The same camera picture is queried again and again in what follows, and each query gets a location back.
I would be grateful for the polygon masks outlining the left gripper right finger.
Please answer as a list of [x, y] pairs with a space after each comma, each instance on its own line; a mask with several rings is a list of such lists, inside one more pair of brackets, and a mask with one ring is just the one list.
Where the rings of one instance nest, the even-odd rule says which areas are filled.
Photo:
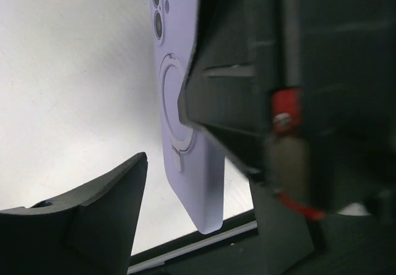
[[199, 0], [187, 118], [247, 178], [305, 194], [299, 90], [286, 79], [283, 0]]

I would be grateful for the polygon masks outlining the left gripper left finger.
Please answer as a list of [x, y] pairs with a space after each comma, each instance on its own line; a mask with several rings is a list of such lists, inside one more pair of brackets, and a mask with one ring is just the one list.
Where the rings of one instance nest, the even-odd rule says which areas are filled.
[[66, 193], [1, 211], [1, 273], [126, 274], [146, 177], [141, 152]]

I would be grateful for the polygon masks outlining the lilac phone case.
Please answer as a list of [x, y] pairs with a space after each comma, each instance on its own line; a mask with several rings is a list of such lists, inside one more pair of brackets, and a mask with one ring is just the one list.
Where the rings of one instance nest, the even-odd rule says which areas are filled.
[[199, 0], [150, 0], [165, 173], [202, 234], [223, 223], [225, 156], [187, 118]]

